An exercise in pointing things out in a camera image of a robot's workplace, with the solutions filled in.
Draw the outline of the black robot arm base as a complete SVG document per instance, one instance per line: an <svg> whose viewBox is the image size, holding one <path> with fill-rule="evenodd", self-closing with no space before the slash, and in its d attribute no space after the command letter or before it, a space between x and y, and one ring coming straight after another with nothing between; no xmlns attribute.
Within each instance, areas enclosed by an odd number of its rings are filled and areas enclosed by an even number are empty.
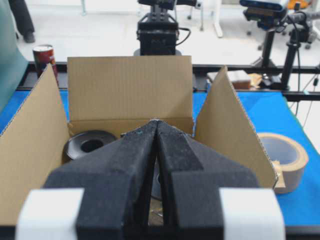
<svg viewBox="0 0 320 240"><path fill-rule="evenodd" d="M150 6L150 12L145 14L137 23L137 40L140 48L134 56L180 56L176 50L179 39L179 24L168 10L177 5L195 7L196 0L139 0L139 4Z"/></svg>

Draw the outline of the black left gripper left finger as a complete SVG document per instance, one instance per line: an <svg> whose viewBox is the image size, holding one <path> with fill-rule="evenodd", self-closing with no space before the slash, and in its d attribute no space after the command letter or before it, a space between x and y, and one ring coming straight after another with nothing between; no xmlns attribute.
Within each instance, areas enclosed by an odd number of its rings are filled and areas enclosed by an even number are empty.
<svg viewBox="0 0 320 240"><path fill-rule="evenodd" d="M47 177L29 192L17 240L122 240L127 225L147 223L157 121L126 133Z"/></svg>

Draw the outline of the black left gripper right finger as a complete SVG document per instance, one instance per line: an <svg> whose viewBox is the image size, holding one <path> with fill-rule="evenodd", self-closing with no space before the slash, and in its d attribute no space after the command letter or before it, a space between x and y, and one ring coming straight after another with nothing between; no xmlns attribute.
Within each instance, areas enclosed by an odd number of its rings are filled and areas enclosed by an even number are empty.
<svg viewBox="0 0 320 240"><path fill-rule="evenodd" d="M156 141L166 240L283 240L271 188L248 167L160 121Z"/></svg>

